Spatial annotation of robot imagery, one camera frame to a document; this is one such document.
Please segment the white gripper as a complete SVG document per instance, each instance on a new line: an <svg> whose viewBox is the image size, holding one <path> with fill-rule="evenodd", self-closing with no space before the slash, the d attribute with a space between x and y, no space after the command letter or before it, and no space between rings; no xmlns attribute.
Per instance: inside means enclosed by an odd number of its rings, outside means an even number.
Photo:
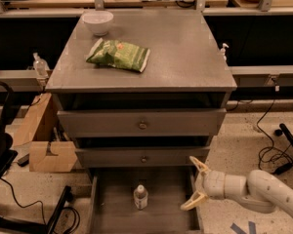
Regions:
<svg viewBox="0 0 293 234"><path fill-rule="evenodd" d="M189 159L203 175L202 185L206 194L212 199L224 199L226 175L223 172L210 171L204 163L194 156L190 156ZM182 211L189 211L199 206L208 199L206 194L195 191L190 198L180 206L180 209Z"/></svg>

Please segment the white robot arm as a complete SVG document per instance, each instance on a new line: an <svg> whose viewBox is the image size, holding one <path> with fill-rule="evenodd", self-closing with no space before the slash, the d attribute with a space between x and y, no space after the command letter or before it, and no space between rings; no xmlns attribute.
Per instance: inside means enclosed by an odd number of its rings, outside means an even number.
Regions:
<svg viewBox="0 0 293 234"><path fill-rule="evenodd" d="M204 192L196 190L181 205L183 211L192 210L208 198L228 199L262 214L272 213L279 207L293 218L293 189L274 175L262 170L253 170L248 176L229 175L209 169L194 156L189 159L199 171Z"/></svg>

